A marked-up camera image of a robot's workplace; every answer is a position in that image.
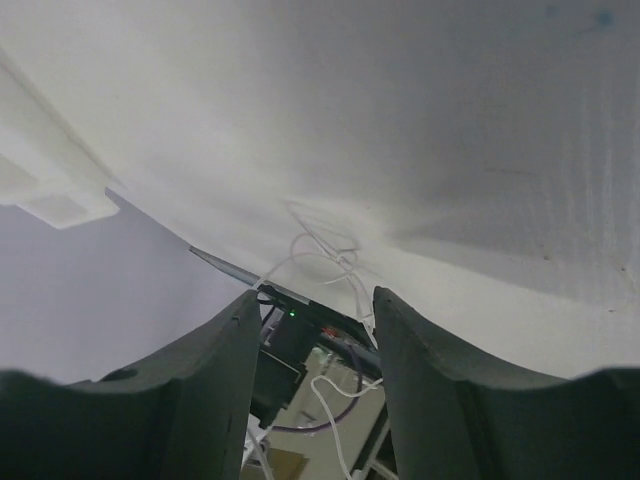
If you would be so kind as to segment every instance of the white wall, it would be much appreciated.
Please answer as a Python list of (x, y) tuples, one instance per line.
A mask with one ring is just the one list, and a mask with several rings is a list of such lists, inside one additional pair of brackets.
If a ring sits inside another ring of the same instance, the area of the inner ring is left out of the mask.
[(0, 208), (0, 368), (98, 378), (209, 320), (245, 287), (115, 198), (115, 217), (55, 230)]

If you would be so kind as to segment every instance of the black electronic component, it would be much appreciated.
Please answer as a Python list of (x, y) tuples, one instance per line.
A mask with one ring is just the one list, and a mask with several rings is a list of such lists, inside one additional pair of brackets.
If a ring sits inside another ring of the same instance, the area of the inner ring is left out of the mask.
[(0, 372), (0, 478), (237, 480), (259, 347), (256, 295), (99, 382)]
[(251, 399), (251, 415), (260, 419), (260, 428), (273, 423), (278, 412), (287, 408), (307, 375), (302, 362), (290, 362), (262, 346)]
[(273, 298), (278, 304), (285, 306), (287, 312), (293, 312), (294, 318), (304, 318), (319, 327), (332, 327), (352, 338), (356, 344), (374, 349), (364, 326), (353, 318), (336, 312), (324, 305), (309, 300), (304, 303), (286, 293), (278, 291), (271, 285), (261, 285), (259, 291)]
[(304, 363), (322, 334), (322, 326), (305, 313), (285, 313), (269, 337), (269, 349), (285, 362)]
[(566, 381), (502, 361), (377, 288), (400, 478), (640, 478), (640, 370)]

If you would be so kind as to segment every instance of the white ceiling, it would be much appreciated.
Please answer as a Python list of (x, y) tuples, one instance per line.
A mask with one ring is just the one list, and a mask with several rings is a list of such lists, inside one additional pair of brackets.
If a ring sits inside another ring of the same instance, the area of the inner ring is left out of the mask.
[[(640, 363), (639, 24), (623, 0), (0, 0), (5, 61), (186, 240), (265, 272), (297, 202), (369, 288), (561, 375)], [(307, 273), (274, 278), (353, 314)]]

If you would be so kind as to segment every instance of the white wire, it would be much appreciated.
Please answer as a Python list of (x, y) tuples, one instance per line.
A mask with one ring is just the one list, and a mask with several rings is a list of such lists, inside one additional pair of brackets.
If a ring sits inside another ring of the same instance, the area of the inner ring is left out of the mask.
[[(294, 265), (296, 265), (298, 268), (300, 268), (301, 265), (298, 262), (296, 262), (296, 259), (298, 259), (298, 258), (302, 258), (302, 257), (326, 258), (326, 259), (332, 261), (340, 269), (342, 269), (344, 273), (342, 273), (341, 275), (339, 275), (339, 276), (337, 276), (335, 278), (332, 278), (330, 280), (326, 280), (324, 282), (320, 282), (320, 284), (321, 285), (330, 285), (332, 283), (336, 283), (336, 282), (339, 282), (341, 280), (345, 280), (349, 284), (349, 286), (353, 290), (353, 295), (354, 295), (354, 299), (355, 299), (356, 320), (358, 322), (362, 323), (362, 325), (363, 325), (363, 327), (365, 329), (365, 332), (367, 333), (367, 336), (369, 337), (369, 340), (371, 340), (371, 343), (377, 349), (378, 348), (378, 342), (377, 342), (376, 338), (373, 335), (373, 329), (374, 329), (374, 325), (372, 323), (373, 310), (370, 309), (370, 313), (365, 315), (362, 312), (362, 306), (360, 304), (360, 291), (365, 295), (365, 297), (367, 297), (367, 289), (366, 289), (362, 279), (355, 272), (355, 269), (356, 269), (356, 266), (357, 266), (357, 263), (358, 263), (358, 260), (359, 260), (357, 250), (355, 248), (345, 249), (345, 250), (335, 249), (329, 242), (327, 242), (325, 239), (323, 239), (322, 236), (320, 236), (317, 232), (315, 232), (312, 228), (310, 228), (306, 224), (306, 222), (304, 222), (302, 219), (300, 219), (293, 212), (291, 212), (291, 213), (292, 213), (293, 217), (296, 219), (296, 221), (300, 224), (300, 226), (304, 229), (304, 233), (301, 233), (297, 237), (295, 237), (293, 239), (293, 241), (291, 242), (291, 244), (289, 245), (289, 256), (287, 258), (285, 258), (284, 260), (282, 260), (281, 262), (279, 262), (278, 264), (276, 264), (266, 274), (264, 274), (255, 283), (255, 285), (253, 286), (253, 289), (257, 290), (260, 285), (262, 285), (263, 283), (268, 281), (269, 278), (271, 278), (276, 271), (278, 271), (280, 268), (282, 268), (283, 265), (286, 265), (288, 262), (292, 262)], [(305, 238), (305, 237), (310, 237), (314, 241), (314, 243), (316, 244), (316, 246), (320, 249), (320, 251), (322, 253), (315, 253), (315, 252), (295, 253), (296, 244), (302, 238)], [(345, 254), (347, 254), (347, 253), (349, 253), (349, 254), (351, 254), (353, 256), (352, 261), (349, 261), (349, 260), (347, 260), (345, 258)], [(364, 390), (361, 390), (358, 393), (345, 392), (340, 387), (338, 387), (333, 382), (333, 380), (331, 380), (330, 378), (328, 378), (328, 377), (326, 377), (324, 375), (318, 375), (313, 380), (311, 380), (311, 385), (310, 385), (311, 386), (311, 390), (318, 397), (318, 400), (320, 400), (320, 404), (322, 405), (322, 408), (324, 408), (324, 411), (326, 412), (327, 417), (329, 418), (329, 422), (331, 423), (331, 429), (333, 431), (333, 437), (334, 437), (335, 442), (336, 442), (336, 451), (338, 452), (338, 460), (340, 461), (340, 467), (342, 468), (342, 471), (343, 471), (346, 479), (347, 480), (353, 480), (353, 477), (351, 476), (351, 473), (349, 472), (349, 467), (347, 467), (347, 464), (346, 464), (346, 462), (344, 460), (344, 454), (342, 453), (342, 444), (340, 442), (340, 434), (338, 433), (338, 426), (336, 425), (335, 418), (333, 417), (333, 414), (331, 413), (331, 409), (329, 408), (329, 405), (327, 404), (326, 400), (324, 399), (324, 397), (322, 396), (322, 394), (320, 393), (320, 391), (316, 387), (316, 382), (318, 380), (321, 380), (321, 379), (327, 381), (336, 391), (338, 391), (339, 393), (341, 393), (342, 395), (344, 395), (345, 397), (348, 397), (348, 398), (361, 397), (362, 395), (364, 395), (368, 391), (370, 391), (370, 390), (376, 388), (378, 385), (380, 385), (382, 383), (382, 379), (379, 379), (379, 380), (373, 382), (367, 388), (365, 388)], [(265, 474), (267, 474), (267, 479), (271, 480), (273, 477), (269, 476), (269, 474), (271, 472), (270, 472), (269, 466), (268, 466), (268, 464), (266, 462), (266, 458), (264, 458), (263, 469), (265, 469)]]
[[(350, 248), (350, 249), (344, 249), (344, 250), (337, 250), (335, 249), (333, 246), (331, 246), (331, 244), (329, 244), (329, 242), (327, 242), (325, 239), (322, 238), (322, 236), (320, 236), (317, 232), (314, 232), (312, 228), (310, 228), (306, 222), (304, 222), (303, 220), (301, 220), (300, 218), (298, 218), (297, 215), (293, 214), (293, 217), (296, 219), (296, 221), (300, 224), (300, 226), (304, 229), (304, 233), (299, 234), (298, 236), (296, 236), (293, 241), (291, 242), (291, 244), (289, 245), (289, 256), (285, 259), (283, 259), (282, 261), (280, 261), (279, 263), (277, 263), (271, 270), (269, 270), (267, 273), (265, 273), (254, 285), (253, 285), (253, 289), (257, 290), (258, 287), (260, 287), (260, 285), (262, 285), (263, 283), (265, 283), (266, 281), (269, 280), (269, 278), (271, 278), (273, 276), (273, 274), (275, 274), (280, 268), (282, 268), (284, 265), (286, 265), (288, 262), (292, 262), (293, 264), (295, 264), (296, 266), (298, 266), (299, 268), (301, 267), (300, 264), (298, 262), (296, 262), (296, 259), (301, 258), (301, 257), (319, 257), (319, 258), (324, 258), (327, 259), (331, 262), (333, 262), (335, 265), (337, 265), (340, 269), (343, 270), (343, 274), (332, 278), (330, 280), (326, 280), (323, 282), (319, 282), (320, 285), (329, 285), (332, 283), (336, 283), (339, 282), (341, 280), (346, 280), (347, 283), (349, 284), (349, 287), (351, 287), (351, 290), (353, 290), (353, 295), (354, 295), (354, 300), (355, 300), (355, 307), (356, 307), (356, 320), (360, 323), (362, 323), (365, 332), (367, 334), (367, 336), (369, 337), (369, 340), (371, 341), (371, 343), (373, 344), (373, 346), (377, 349), (378, 348), (378, 342), (376, 340), (376, 338), (373, 335), (373, 329), (374, 329), (374, 325), (372, 324), (372, 320), (370, 320), (371, 318), (373, 318), (373, 311), (371, 311), (369, 314), (365, 315), (362, 312), (362, 306), (360, 303), (360, 295), (362, 293), (364, 293), (365, 297), (367, 296), (367, 289), (364, 286), (364, 282), (362, 281), (362, 279), (358, 276), (357, 273), (355, 273), (355, 268), (358, 262), (358, 252), (356, 251), (355, 248)], [(322, 253), (315, 253), (315, 252), (302, 252), (302, 253), (295, 253), (295, 246), (296, 244), (305, 237), (310, 237), (314, 243), (316, 244), (316, 246), (320, 249), (320, 251)], [(349, 253), (351, 255), (353, 255), (353, 260), (349, 261), (345, 258), (345, 254)]]
[(260, 442), (256, 438), (251, 427), (247, 427), (247, 435), (251, 439), (251, 443), (253, 443), (253, 451), (256, 452), (258, 456), (258, 461), (260, 462), (260, 466), (262, 467), (262, 471), (264, 472), (264, 476), (266, 480), (275, 480), (273, 477), (273, 472), (271, 471), (271, 467), (269, 466), (269, 461), (267, 460), (267, 456), (262, 451), (262, 447), (260, 446)]
[(324, 411), (327, 414), (327, 417), (329, 417), (329, 423), (331, 423), (331, 430), (333, 431), (333, 438), (335, 439), (335, 442), (336, 442), (336, 451), (338, 452), (338, 460), (340, 461), (340, 467), (342, 467), (342, 473), (344, 473), (344, 475), (345, 475), (347, 480), (353, 480), (353, 477), (351, 476), (351, 473), (349, 472), (349, 467), (347, 466), (347, 462), (345, 462), (345, 460), (344, 460), (344, 454), (342, 453), (342, 443), (340, 442), (340, 434), (338, 433), (338, 425), (336, 425), (336, 420), (335, 420), (335, 418), (333, 418), (333, 414), (331, 413), (331, 409), (329, 408), (329, 405), (327, 404), (327, 401), (324, 399), (324, 397), (322, 396), (322, 394), (318, 390), (318, 387), (316, 387), (316, 382), (318, 380), (325, 380), (325, 381), (329, 382), (329, 384), (333, 388), (335, 388), (339, 393), (341, 393), (345, 397), (356, 398), (356, 397), (361, 397), (362, 395), (367, 393), (369, 390), (373, 390), (378, 385), (380, 385), (382, 383), (382, 378), (379, 379), (379, 380), (376, 380), (371, 385), (369, 385), (367, 388), (365, 388), (364, 390), (361, 390), (358, 393), (345, 392), (340, 387), (338, 387), (333, 380), (331, 380), (329, 377), (326, 377), (324, 375), (318, 375), (313, 380), (311, 380), (311, 390), (313, 390), (313, 393), (316, 394), (316, 396), (318, 397), (318, 400), (320, 400), (320, 404), (322, 405), (322, 408), (324, 408)]

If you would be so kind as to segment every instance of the black cable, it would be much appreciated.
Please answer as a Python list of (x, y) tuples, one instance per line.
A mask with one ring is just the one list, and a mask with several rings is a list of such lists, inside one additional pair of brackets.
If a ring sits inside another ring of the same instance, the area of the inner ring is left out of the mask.
[(266, 323), (269, 321), (269, 319), (271, 318), (271, 315), (273, 315), (273, 312), (275, 312), (275, 311), (276, 311), (276, 306), (275, 306), (275, 305), (273, 305), (273, 306), (269, 309), (269, 311), (267, 312), (267, 314), (264, 316), (264, 318), (262, 319), (262, 325), (263, 325), (263, 326), (264, 326), (264, 324), (266, 324)]

